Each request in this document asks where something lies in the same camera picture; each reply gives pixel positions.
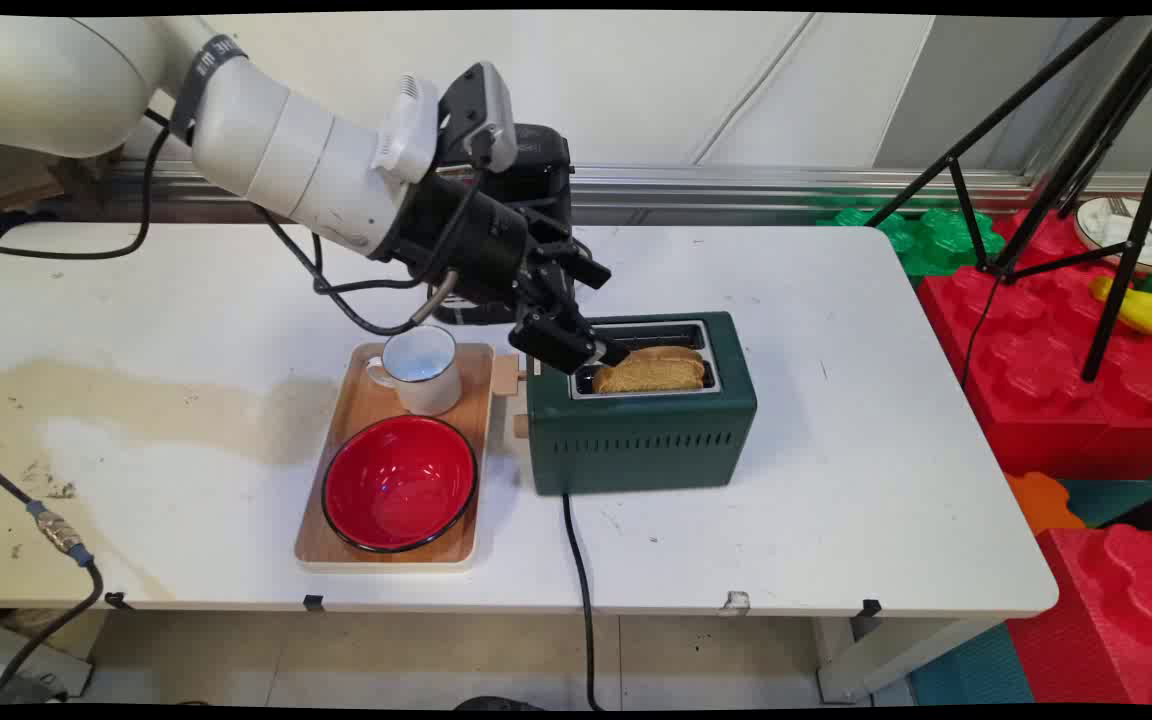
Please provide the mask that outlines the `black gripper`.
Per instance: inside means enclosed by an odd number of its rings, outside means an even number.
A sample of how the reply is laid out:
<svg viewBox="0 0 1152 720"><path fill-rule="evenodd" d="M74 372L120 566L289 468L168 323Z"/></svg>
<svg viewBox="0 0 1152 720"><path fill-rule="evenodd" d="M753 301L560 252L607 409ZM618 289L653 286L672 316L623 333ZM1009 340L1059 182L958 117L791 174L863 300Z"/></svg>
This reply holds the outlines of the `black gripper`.
<svg viewBox="0 0 1152 720"><path fill-rule="evenodd" d="M433 170L408 187L374 258L402 263L411 275L433 263L424 281L435 285L442 282L445 270L457 270L454 293L461 300L513 311L518 302L513 283L521 270L532 272L535 259L558 265L571 281L593 290L609 281L608 266L570 237L570 229L567 170L511 170L479 184ZM521 306L508 342L567 376L593 363L617 366L631 354L622 341L594 329L579 311L545 313L540 306Z"/></svg>

